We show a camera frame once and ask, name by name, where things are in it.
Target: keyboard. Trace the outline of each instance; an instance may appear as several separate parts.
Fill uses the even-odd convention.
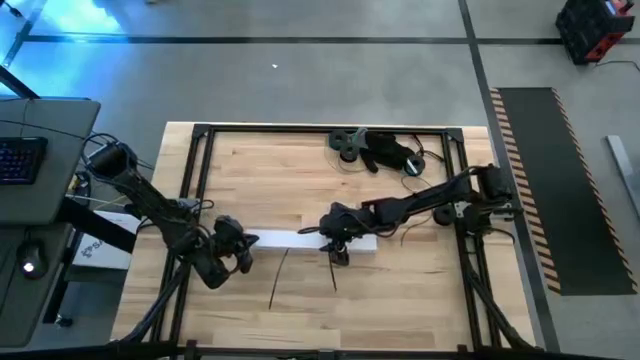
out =
[[[0,185],[30,185],[47,150],[42,137],[0,138]]]

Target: white paper strip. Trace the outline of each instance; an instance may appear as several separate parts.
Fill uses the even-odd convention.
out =
[[[293,230],[248,229],[245,232],[260,237],[260,240],[252,246],[256,249],[291,248],[318,250],[327,244],[327,238],[317,232],[305,235],[300,235]],[[369,234],[363,236],[362,239],[353,239],[348,246],[350,252],[372,253],[378,249],[378,241],[375,235]]]

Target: wooden table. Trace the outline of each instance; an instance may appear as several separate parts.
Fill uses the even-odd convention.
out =
[[[167,197],[178,196],[193,125],[167,124],[153,176],[153,185]],[[492,162],[486,128],[465,127],[463,132],[469,165]],[[416,148],[406,136],[399,140]],[[421,140],[426,149],[442,154],[439,138]],[[201,158],[200,153],[194,174],[199,174]],[[422,178],[432,185],[443,182],[444,167],[425,159]],[[409,194],[400,183],[401,173],[346,172],[338,165],[323,134],[218,133],[205,193],[216,206],[202,222],[210,227],[216,215],[228,214],[245,229],[298,230],[317,225],[333,201],[355,207],[363,200]],[[363,168],[361,162],[342,166],[350,171]],[[190,197],[196,183],[197,175]],[[405,183],[416,191],[427,186],[411,178]],[[290,251],[271,310],[268,303],[283,250],[253,251],[251,272],[233,275],[216,290],[206,288],[192,272],[180,342],[196,339],[202,346],[232,348],[441,351],[470,345],[453,229],[428,221],[412,228],[400,244],[404,229],[428,216],[411,218],[391,239],[378,239],[375,254],[352,254],[350,266],[334,267],[337,292],[326,253]],[[534,343],[512,241],[492,234],[485,242],[496,302],[522,337]],[[113,338],[127,334],[155,300],[165,254],[157,230],[139,235]],[[164,339],[172,311],[170,303]],[[478,313],[483,338],[488,339],[484,309]]]

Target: yellow black striped tape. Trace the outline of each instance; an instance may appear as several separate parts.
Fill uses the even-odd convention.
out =
[[[553,91],[553,95],[556,98],[556,103],[558,104],[558,109],[560,109],[560,113],[562,114],[562,118],[564,119],[564,123],[567,126],[567,129],[569,130],[569,134],[571,135],[571,140],[573,141],[573,144],[576,146],[576,150],[578,151],[578,156],[580,157],[580,162],[582,163],[582,167],[585,171],[585,174],[587,175],[587,178],[589,179],[589,184],[591,185],[591,190],[593,191],[593,194],[596,196],[596,199],[598,200],[598,204],[600,205],[600,210],[602,211],[602,215],[604,216],[604,219],[607,223],[607,226],[609,228],[609,233],[611,234],[611,237],[613,238],[613,243],[616,246],[616,249],[618,250],[618,255],[620,255],[620,259],[622,260],[622,264],[624,265],[625,269],[627,270],[627,275],[629,276],[629,279],[631,280],[631,283],[633,284],[633,290],[638,293],[638,282],[635,280],[634,276],[633,276],[633,271],[631,271],[631,268],[629,267],[629,260],[627,260],[626,255],[624,254],[624,250],[622,249],[622,245],[620,244],[620,240],[618,239],[618,235],[616,234],[616,230],[615,227],[613,226],[613,222],[611,221],[611,218],[609,217],[609,214],[607,213],[607,209],[605,209],[604,207],[604,202],[602,201],[602,196],[600,195],[600,192],[598,191],[597,187],[596,187],[596,182],[593,179],[593,175],[591,174],[591,170],[589,170],[589,165],[587,165],[587,162],[585,161],[584,155],[582,154],[582,149],[580,148],[580,144],[578,143],[578,139],[576,138],[576,134],[573,131],[573,127],[571,126],[571,123],[569,122],[569,117],[567,116],[567,112],[564,109],[564,106],[562,105],[562,101],[560,100],[560,96],[558,95],[558,92],[556,91],[556,89],[551,89]]]
[[[538,216],[536,202],[533,199],[533,194],[529,187],[529,181],[527,181],[527,173],[521,162],[522,160],[520,158],[520,152],[518,151],[518,144],[513,136],[511,125],[509,124],[509,116],[507,116],[502,96],[497,89],[491,89],[491,102],[493,103],[493,107],[496,112],[496,118],[498,119],[498,125],[500,126],[502,140],[507,148],[507,157],[509,158],[511,172],[515,177],[516,188],[518,189],[520,201],[524,208],[524,217],[529,225],[531,239],[535,243],[538,260],[542,266],[542,272],[544,274],[547,287],[549,290],[559,294],[561,289],[560,279],[556,272],[555,263],[553,262],[553,257],[551,255],[551,249],[549,249],[549,243],[544,235],[542,221]]]

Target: gray floor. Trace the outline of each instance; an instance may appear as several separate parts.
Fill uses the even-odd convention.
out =
[[[467,1],[479,38],[557,36],[553,21],[562,1]],[[106,11],[94,3],[107,4]],[[3,23],[5,15],[0,13],[0,56],[21,27]],[[154,6],[143,0],[48,0],[31,34],[62,32],[465,36],[452,0],[165,0]],[[630,37],[640,38],[640,27]],[[480,52],[490,86],[558,89],[631,266],[640,274],[640,222],[602,140],[620,135],[640,167],[635,141],[640,73],[626,64],[577,68],[561,46],[481,46]],[[640,62],[640,46],[618,46],[609,59]],[[96,130],[114,133],[149,162],[155,161],[167,121],[487,124],[466,45],[26,42],[10,70],[40,95],[100,101]],[[76,326],[43,327],[30,348],[106,341],[119,291],[76,286],[65,303]],[[563,351],[637,358],[638,296],[547,295]],[[86,325],[94,322],[100,325]]]

